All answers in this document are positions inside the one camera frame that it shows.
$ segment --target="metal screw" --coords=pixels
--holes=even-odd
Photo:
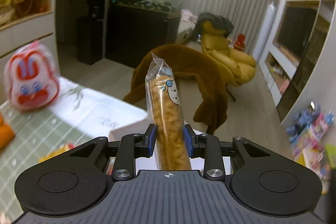
[[[116,172],[114,172],[114,175],[118,178],[126,178],[131,174],[129,170],[126,169],[119,169]]]
[[[211,176],[213,178],[218,178],[218,177],[221,177],[223,175],[223,171],[219,170],[219,169],[210,169],[207,172],[207,174],[208,174],[208,176]]]

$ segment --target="wall shelf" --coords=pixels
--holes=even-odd
[[[296,71],[296,66],[293,65],[291,61],[288,60],[285,54],[283,54],[274,44],[271,45],[269,49],[273,57],[278,61],[281,67],[285,70],[287,75],[292,78]]]
[[[284,81],[286,80],[283,76],[279,75],[278,73],[276,73],[273,69],[273,65],[272,63],[276,63],[279,67],[281,67],[281,65],[278,63],[278,61],[274,58],[274,56],[269,52],[267,55],[267,58],[265,60],[265,65],[269,70],[269,73],[271,74],[271,76],[274,79],[274,82],[276,83],[276,85],[278,86],[278,89],[280,90],[280,87],[283,85]]]
[[[334,10],[335,0],[321,1],[300,64],[277,105],[280,120],[284,126],[292,124],[293,114],[304,109],[308,101],[314,100],[321,103],[319,96],[323,97],[323,89],[329,88],[331,80],[328,69],[332,68],[331,64],[334,60],[334,43],[327,38],[330,36],[328,34],[330,34],[330,22]]]

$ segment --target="red toy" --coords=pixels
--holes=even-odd
[[[59,93],[55,61],[38,42],[14,53],[6,65],[4,78],[11,105],[22,111],[47,105]]]
[[[245,35],[242,33],[239,34],[236,42],[233,44],[233,47],[236,50],[243,52],[245,50]]]

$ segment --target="floor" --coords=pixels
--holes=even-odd
[[[196,42],[189,42],[187,46],[201,51],[201,46]],[[71,81],[118,99],[130,91],[132,68],[107,59],[92,66],[80,63],[76,60],[75,47],[71,46],[58,45],[58,54],[61,75]],[[234,136],[245,137],[292,158],[285,129],[280,126],[273,98],[260,68],[257,68],[251,82],[239,88],[230,86],[229,90],[237,101],[228,99],[227,121],[216,130],[215,135],[221,141],[230,141]]]

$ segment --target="table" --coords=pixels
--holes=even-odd
[[[147,112],[104,93],[60,77],[58,99],[41,110],[21,113],[8,102],[0,106],[5,121],[16,133],[13,141],[0,152],[0,211],[12,221],[22,214],[14,193],[16,178],[38,163],[38,159],[65,143],[80,145],[93,138],[143,131]],[[192,159],[193,169],[203,169],[204,160]],[[224,158],[226,173],[231,173],[230,158]],[[157,170],[155,157],[136,159],[140,169]]]

